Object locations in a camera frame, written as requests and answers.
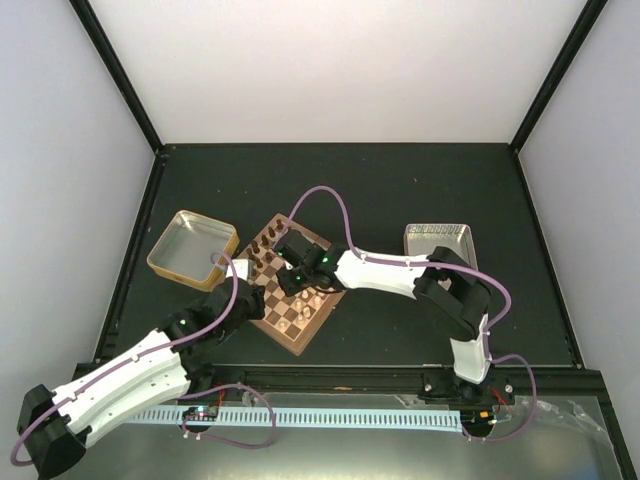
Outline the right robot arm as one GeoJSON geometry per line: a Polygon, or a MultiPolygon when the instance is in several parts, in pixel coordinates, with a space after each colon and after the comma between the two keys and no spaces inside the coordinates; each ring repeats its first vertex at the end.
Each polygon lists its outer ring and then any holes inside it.
{"type": "Polygon", "coordinates": [[[450,341],[457,396],[476,403],[490,392],[490,291],[479,272],[453,250],[438,247],[421,256],[353,252],[336,244],[324,248],[291,229],[272,251],[285,262],[277,279],[288,296],[308,288],[331,293],[369,289],[417,301],[450,341]]]}

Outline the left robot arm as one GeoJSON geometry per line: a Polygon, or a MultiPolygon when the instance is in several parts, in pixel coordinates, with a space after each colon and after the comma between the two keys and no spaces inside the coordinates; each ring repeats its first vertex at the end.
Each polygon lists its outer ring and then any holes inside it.
{"type": "Polygon", "coordinates": [[[85,376],[53,390],[32,388],[23,399],[11,463],[56,477],[130,418],[166,401],[207,397],[215,376],[204,353],[244,322],[263,318],[264,294],[262,286],[228,278],[85,376]]]}

